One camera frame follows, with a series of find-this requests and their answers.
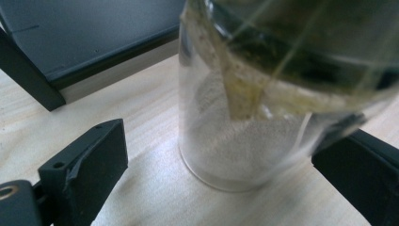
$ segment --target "wooden surface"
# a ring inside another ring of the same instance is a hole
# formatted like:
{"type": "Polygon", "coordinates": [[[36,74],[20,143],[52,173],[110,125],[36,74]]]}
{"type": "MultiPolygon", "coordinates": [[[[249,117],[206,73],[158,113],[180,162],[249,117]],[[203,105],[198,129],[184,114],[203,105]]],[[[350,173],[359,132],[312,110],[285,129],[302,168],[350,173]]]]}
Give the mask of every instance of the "wooden surface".
{"type": "MultiPolygon", "coordinates": [[[[399,147],[399,100],[364,129],[399,147]]],[[[47,112],[0,72],[0,184],[37,168],[93,125],[123,118],[129,169],[93,225],[368,225],[304,159],[260,190],[226,193],[184,166],[178,138],[178,58],[47,112]]]]}

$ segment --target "black 3d-printed part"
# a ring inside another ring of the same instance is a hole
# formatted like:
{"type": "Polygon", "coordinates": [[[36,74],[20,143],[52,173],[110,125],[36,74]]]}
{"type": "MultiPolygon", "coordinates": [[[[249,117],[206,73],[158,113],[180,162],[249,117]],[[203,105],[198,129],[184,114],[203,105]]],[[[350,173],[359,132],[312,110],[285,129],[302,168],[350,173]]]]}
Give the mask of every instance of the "black 3d-printed part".
{"type": "Polygon", "coordinates": [[[372,225],[399,225],[399,150],[358,130],[312,163],[372,225]]]}
{"type": "Polygon", "coordinates": [[[39,168],[43,192],[56,198],[56,225],[89,225],[127,169],[122,120],[99,124],[39,168]]]}
{"type": "Polygon", "coordinates": [[[28,181],[0,185],[0,225],[42,226],[32,185],[28,181]]]}

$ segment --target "glass jar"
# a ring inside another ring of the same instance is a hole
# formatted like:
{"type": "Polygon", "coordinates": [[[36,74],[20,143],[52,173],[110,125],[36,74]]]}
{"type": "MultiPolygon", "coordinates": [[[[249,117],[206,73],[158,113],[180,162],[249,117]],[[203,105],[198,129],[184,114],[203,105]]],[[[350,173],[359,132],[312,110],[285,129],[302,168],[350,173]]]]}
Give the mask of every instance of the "glass jar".
{"type": "Polygon", "coordinates": [[[399,85],[399,4],[188,0],[180,149],[206,184],[263,185],[383,109],[399,85]]]}

